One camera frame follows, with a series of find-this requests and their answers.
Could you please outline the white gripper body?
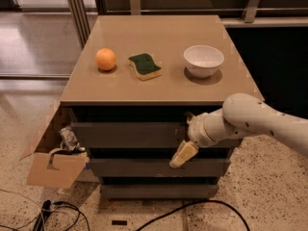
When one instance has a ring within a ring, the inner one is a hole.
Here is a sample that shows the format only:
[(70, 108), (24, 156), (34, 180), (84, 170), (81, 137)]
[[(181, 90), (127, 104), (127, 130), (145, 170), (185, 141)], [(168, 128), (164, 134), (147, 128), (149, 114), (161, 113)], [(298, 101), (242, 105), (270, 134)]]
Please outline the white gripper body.
[(209, 114), (193, 115), (187, 120), (188, 138), (198, 147), (210, 147), (217, 144), (206, 130), (206, 122), (209, 120)]

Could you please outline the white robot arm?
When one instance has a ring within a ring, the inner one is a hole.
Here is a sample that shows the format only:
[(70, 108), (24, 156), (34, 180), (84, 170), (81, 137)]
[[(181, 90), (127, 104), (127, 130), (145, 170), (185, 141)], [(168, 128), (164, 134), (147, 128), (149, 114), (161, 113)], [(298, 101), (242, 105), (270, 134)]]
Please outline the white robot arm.
[(200, 148), (220, 141), (267, 135), (297, 153), (308, 156), (308, 120), (276, 111), (263, 101), (245, 93), (228, 96), (222, 108), (211, 113), (190, 115), (188, 141), (182, 141), (169, 162), (181, 167)]

